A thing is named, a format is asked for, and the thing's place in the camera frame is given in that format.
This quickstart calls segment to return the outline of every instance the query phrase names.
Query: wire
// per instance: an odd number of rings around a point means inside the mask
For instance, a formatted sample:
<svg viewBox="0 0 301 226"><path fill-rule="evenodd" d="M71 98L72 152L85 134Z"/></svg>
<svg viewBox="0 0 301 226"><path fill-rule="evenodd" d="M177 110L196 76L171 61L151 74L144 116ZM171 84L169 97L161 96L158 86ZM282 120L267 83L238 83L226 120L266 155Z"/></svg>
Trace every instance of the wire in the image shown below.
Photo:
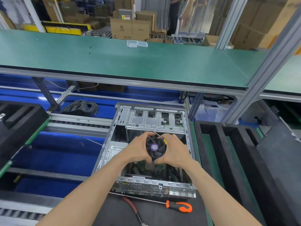
<svg viewBox="0 0 301 226"><path fill-rule="evenodd" d="M46 80L46 81L48 81L48 82L52 83L53 85L55 85L55 86L57 86L57 87L59 87L59 88L61 88L61 89L68 90L68 89L66 89L66 88L63 88L63 87L60 87L60 86L58 86L57 84L53 83L52 81L49 81L49 80ZM96 85L96 86L89 86L89 87L85 87L85 88L73 89L73 90L71 90L71 91L74 91L74 90L80 90L80 89L88 89L88 88L93 88L93 87L97 87L98 85L99 85L99 83L97 83L97 85Z"/></svg>
<svg viewBox="0 0 301 226"><path fill-rule="evenodd" d="M72 102L70 105L66 106L62 112L72 112L81 111L82 113L88 115L95 115L98 113L98 104L92 101L86 102L85 100L79 100Z"/></svg>
<svg viewBox="0 0 301 226"><path fill-rule="evenodd" d="M86 140L90 140L90 139L88 139L88 138L86 138L86 137L84 137L84 136L81 136L81 135L78 135L79 137L82 137L82 138L85 138ZM96 144L98 144L98 145L100 145L100 146L102 146L102 144L101 143L97 143L96 141L94 141L94 140L90 140L91 142L93 142L93 143L96 143Z"/></svg>

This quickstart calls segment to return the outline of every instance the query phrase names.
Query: printed logo on box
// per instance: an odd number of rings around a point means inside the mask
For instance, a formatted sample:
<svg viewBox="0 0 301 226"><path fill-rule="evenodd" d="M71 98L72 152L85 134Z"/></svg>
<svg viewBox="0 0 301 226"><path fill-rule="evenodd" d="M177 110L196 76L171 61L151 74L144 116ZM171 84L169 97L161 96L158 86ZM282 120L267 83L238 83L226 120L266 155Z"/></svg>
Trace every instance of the printed logo on box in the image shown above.
<svg viewBox="0 0 301 226"><path fill-rule="evenodd" d="M130 15L121 15L123 20L130 20Z"/></svg>

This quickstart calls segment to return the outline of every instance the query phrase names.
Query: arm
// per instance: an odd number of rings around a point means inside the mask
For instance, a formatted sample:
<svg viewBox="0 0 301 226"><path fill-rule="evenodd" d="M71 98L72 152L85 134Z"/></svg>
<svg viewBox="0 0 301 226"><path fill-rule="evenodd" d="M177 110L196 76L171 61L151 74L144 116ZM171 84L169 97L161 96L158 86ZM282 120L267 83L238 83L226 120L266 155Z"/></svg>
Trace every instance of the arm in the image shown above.
<svg viewBox="0 0 301 226"><path fill-rule="evenodd" d="M201 165L193 160L176 135L163 134L167 149L156 164L167 163L183 168L198 189L216 226L260 226L261 224L234 198L231 197Z"/></svg>
<svg viewBox="0 0 301 226"><path fill-rule="evenodd" d="M173 4L175 4L175 3L177 3L177 2L180 2L180 1L183 1L183 0L171 0L171 1L170 1L170 4L173 5Z"/></svg>
<svg viewBox="0 0 301 226"><path fill-rule="evenodd" d="M148 136L145 132L136 137L126 148L115 155L106 165L68 194L37 224L38 226L91 226L122 169L130 162L151 157L145 148Z"/></svg>

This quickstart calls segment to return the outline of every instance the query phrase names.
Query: screwdriver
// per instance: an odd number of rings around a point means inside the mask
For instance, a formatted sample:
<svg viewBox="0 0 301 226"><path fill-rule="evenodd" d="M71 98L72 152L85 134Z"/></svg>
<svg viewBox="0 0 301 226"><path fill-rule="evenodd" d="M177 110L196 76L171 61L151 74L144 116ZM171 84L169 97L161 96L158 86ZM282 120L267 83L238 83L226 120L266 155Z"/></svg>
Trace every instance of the screwdriver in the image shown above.
<svg viewBox="0 0 301 226"><path fill-rule="evenodd" d="M143 200L143 201L151 201L151 202L155 202L155 203L159 203L159 204L164 204L166 206L166 208L168 208L168 209L175 209L175 210L178 210L183 213L191 213L192 212L192 205L188 204L186 202L172 202L172 201L167 200L166 203L164 203L164 202L152 201L152 200L148 200L148 199L144 199L144 198L140 198L140 197L133 197L133 196L125 195L125 194L118 194L118 193L112 193L112 192L109 192L109 193L124 196L124 197L135 198L135 199L139 199L139 200Z"/></svg>
<svg viewBox="0 0 301 226"><path fill-rule="evenodd" d="M160 137L161 139L163 139L164 143L167 145L167 141L162 137L160 136L158 133L156 133L154 130L151 130L153 133L155 133L158 137Z"/></svg>

